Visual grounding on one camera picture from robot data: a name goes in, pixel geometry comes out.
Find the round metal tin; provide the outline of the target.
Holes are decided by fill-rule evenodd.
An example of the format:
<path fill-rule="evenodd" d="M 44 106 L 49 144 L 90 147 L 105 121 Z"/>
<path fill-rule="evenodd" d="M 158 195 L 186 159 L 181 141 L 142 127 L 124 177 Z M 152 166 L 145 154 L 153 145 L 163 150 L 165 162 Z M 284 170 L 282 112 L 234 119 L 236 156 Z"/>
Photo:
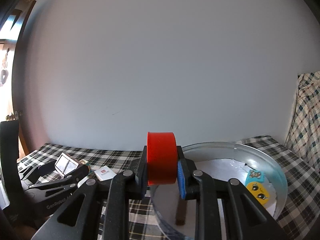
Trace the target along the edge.
<path fill-rule="evenodd" d="M 194 161 L 197 198 L 182 200 L 176 183 L 150 188 L 159 227 L 168 239 L 287 239 L 277 223 L 287 181 L 270 156 L 243 144 L 204 142 L 182 147 Z M 246 188 L 249 170 L 263 171 L 270 194 L 262 206 Z"/>

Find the red cylinder block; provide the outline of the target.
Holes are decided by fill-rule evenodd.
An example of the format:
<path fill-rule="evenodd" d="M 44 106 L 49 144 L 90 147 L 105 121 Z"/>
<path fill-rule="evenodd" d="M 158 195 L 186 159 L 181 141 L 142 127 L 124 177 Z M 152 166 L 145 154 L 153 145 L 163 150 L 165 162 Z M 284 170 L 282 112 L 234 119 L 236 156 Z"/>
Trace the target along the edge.
<path fill-rule="evenodd" d="M 149 186 L 175 183 L 178 153 L 174 133 L 147 133 L 146 163 Z"/>

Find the white red small box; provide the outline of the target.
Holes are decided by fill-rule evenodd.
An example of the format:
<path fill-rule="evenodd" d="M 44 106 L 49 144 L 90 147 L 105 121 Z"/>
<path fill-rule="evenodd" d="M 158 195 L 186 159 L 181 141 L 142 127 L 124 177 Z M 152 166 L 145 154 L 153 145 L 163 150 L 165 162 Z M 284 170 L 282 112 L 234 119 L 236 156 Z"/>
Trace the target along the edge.
<path fill-rule="evenodd" d="M 103 166 L 94 172 L 95 176 L 99 181 L 105 181 L 113 179 L 116 173 L 113 172 L 108 166 Z"/>

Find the black white plaid tablecloth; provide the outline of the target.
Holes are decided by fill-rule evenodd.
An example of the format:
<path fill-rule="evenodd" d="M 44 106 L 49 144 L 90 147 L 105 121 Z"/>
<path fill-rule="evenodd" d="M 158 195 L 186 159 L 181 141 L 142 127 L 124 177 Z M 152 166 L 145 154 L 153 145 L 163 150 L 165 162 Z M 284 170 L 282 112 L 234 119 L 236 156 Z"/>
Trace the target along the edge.
<path fill-rule="evenodd" d="M 288 197 L 277 219 L 289 239 L 319 239 L 319 173 L 303 159 L 269 135 L 261 135 L 240 141 L 240 144 L 256 148 L 271 156 L 285 173 Z M 22 158 L 17 167 L 40 166 L 56 160 L 61 153 L 76 159 L 85 159 L 93 170 L 108 166 L 115 173 L 127 168 L 141 151 L 95 150 L 46 143 Z M 130 239 L 165 239 L 158 227 L 149 198 L 133 200 L 130 205 Z"/>

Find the teal animal toy brick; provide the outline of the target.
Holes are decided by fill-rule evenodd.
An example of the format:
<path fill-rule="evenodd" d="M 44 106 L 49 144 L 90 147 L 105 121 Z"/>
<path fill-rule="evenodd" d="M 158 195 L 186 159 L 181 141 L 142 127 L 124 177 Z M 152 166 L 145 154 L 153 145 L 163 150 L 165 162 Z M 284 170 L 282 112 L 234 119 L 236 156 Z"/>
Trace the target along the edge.
<path fill-rule="evenodd" d="M 265 180 L 264 172 L 257 170 L 249 170 L 245 184 L 249 184 L 250 182 L 258 182 L 263 183 Z"/>

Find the yellow face toy brick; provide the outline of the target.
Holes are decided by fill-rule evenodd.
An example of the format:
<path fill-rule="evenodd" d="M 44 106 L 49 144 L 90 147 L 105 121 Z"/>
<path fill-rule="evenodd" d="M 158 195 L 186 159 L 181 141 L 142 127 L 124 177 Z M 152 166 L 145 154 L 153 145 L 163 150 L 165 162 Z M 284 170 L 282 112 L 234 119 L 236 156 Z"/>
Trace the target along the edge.
<path fill-rule="evenodd" d="M 246 188 L 262 206 L 265 206 L 269 201 L 270 194 L 267 189 L 264 188 L 262 183 L 253 181 L 248 183 Z"/>

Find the white picture card block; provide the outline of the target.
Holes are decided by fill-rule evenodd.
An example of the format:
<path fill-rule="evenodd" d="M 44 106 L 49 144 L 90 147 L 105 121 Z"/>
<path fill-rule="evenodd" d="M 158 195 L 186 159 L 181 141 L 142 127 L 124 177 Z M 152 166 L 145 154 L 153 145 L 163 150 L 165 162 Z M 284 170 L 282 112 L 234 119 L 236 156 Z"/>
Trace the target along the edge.
<path fill-rule="evenodd" d="M 61 153 L 57 161 L 54 164 L 55 170 L 62 177 L 67 176 L 67 174 L 76 170 L 79 166 L 79 163 L 74 160 L 71 156 Z"/>

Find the plaid cloth covered furniture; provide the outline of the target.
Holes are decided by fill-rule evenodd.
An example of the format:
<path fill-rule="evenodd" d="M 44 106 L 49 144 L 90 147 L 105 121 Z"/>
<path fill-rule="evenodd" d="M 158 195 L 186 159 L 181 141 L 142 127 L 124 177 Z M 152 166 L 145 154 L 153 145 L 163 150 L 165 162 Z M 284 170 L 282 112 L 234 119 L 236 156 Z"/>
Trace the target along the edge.
<path fill-rule="evenodd" d="M 285 145 L 319 172 L 319 72 L 298 77 Z"/>

